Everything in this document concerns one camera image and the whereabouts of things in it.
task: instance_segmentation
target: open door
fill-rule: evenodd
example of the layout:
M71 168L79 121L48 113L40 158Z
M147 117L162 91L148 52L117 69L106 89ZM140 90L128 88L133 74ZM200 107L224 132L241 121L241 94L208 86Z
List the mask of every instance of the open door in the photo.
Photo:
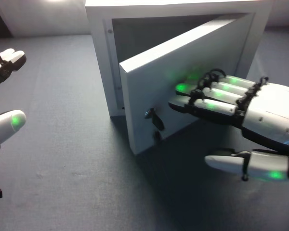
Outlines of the open door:
M165 129L163 139L197 118L168 106L180 82L195 82L204 73L220 68L236 75L238 62L254 14L219 16L119 64L130 146L134 154L154 145L157 128L145 112L155 108Z

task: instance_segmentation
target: gray fabric surface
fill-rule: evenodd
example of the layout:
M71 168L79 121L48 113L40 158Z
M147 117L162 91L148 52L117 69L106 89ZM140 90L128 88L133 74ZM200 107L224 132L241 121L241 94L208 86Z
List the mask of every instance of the gray fabric surface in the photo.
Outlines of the gray fabric surface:
M109 118L91 36L0 40L27 63L0 85L26 125L0 151L0 231L174 230Z
M0 40L9 47L28 61L0 85L0 112L28 121L0 151L0 231L289 231L289 184L204 164L214 147L259 147L238 129L199 120L135 158L90 36ZM289 32L265 33L249 79L262 73L289 86Z

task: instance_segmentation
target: white cabinet door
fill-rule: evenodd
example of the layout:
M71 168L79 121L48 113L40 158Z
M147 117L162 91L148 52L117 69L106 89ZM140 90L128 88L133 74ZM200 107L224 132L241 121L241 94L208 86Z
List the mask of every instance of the white cabinet door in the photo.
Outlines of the white cabinet door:
M197 118L169 108L175 86L220 68L235 75L254 14L222 15L119 64L130 146L134 154L154 145L156 130L145 111L163 121L162 138Z

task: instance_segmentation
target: robotic hand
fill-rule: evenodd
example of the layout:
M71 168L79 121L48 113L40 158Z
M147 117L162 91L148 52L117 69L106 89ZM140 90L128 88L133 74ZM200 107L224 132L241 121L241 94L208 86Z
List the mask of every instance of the robotic hand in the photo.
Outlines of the robotic hand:
M220 149L205 157L209 166L242 174L244 181L249 176L289 180L289 87L268 79L255 83L213 69L197 85L176 86L177 96L169 101L172 109L232 125L242 130L243 137L275 150Z
M0 53L0 83L10 77L13 71L18 71L26 62L23 51L7 49ZM0 144L15 134L26 122L26 115L20 110L0 114Z

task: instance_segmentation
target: white wall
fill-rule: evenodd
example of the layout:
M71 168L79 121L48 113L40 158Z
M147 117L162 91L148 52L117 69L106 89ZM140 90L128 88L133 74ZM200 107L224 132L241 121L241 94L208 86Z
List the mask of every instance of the white wall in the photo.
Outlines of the white wall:
M289 0L275 1L268 25L289 26ZM0 15L15 37L89 34L84 3L85 0L0 0Z

